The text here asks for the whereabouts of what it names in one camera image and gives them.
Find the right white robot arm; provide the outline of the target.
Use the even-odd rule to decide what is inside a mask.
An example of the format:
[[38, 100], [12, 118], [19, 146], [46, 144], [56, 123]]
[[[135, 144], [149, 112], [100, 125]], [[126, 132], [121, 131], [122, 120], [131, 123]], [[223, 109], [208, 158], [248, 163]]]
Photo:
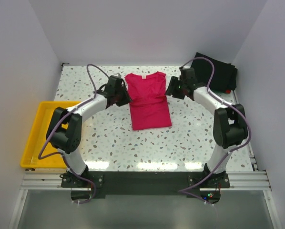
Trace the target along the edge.
[[215, 147], [209, 161], [204, 166], [205, 177], [194, 186], [210, 179], [221, 177], [232, 152], [240, 148], [248, 137], [248, 124], [241, 104], [233, 105], [214, 94], [204, 83], [198, 83], [193, 68], [180, 67], [181, 75], [171, 77], [167, 96], [199, 103], [214, 116], [213, 138]]

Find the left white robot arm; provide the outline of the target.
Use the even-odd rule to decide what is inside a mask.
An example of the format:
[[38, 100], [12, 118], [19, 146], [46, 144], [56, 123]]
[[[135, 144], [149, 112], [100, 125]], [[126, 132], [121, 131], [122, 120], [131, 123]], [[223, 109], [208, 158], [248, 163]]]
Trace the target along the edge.
[[68, 171], [81, 176], [88, 170], [79, 151], [83, 123], [114, 104], [123, 106], [130, 101], [124, 79], [119, 76], [110, 76], [108, 82], [95, 91], [93, 97], [68, 108], [57, 107], [53, 111], [46, 142], [38, 159], [45, 158], [42, 152], [47, 144], [51, 144], [57, 151], [50, 153], [50, 156], [60, 155]]

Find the magenta t shirt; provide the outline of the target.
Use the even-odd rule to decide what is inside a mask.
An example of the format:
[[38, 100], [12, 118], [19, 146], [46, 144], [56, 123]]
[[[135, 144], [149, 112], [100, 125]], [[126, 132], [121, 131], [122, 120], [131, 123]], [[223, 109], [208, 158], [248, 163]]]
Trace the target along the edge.
[[171, 127], [166, 91], [166, 74], [150, 75], [130, 73], [125, 77], [131, 98], [130, 115], [134, 131]]

